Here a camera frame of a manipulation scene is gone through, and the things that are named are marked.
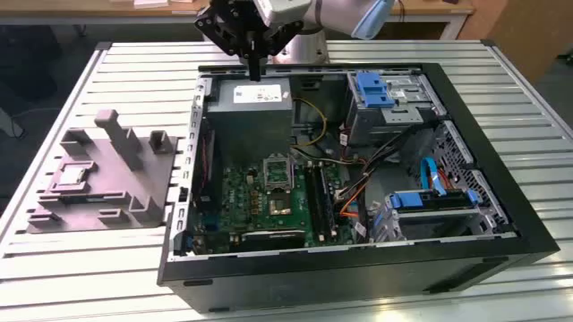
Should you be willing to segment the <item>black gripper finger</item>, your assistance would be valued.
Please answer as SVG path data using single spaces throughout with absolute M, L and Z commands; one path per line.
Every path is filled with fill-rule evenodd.
M 254 32 L 234 32 L 211 7 L 198 15 L 194 25 L 228 56 L 236 55 L 243 60 L 248 78 L 255 81 Z
M 275 56 L 303 28 L 303 21 L 296 20 L 271 28 L 260 23 L 255 29 L 255 81 L 260 81 L 267 64 L 267 57 Z

